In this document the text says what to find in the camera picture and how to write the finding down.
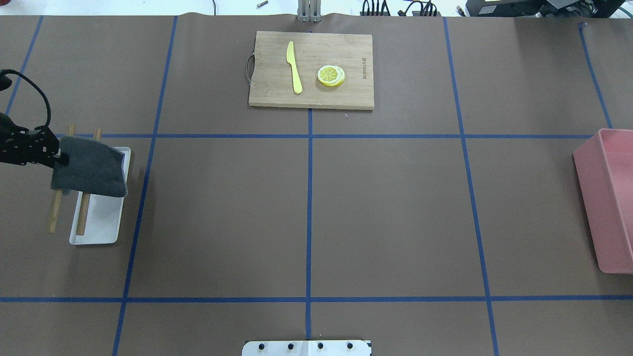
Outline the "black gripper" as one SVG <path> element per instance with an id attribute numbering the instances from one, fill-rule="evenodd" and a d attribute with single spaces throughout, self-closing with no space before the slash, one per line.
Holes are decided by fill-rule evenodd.
<path id="1" fill-rule="evenodd" d="M 40 164 L 53 168 L 59 153 L 59 140 L 49 128 L 35 130 L 16 125 L 0 114 L 0 162 L 12 165 Z"/>

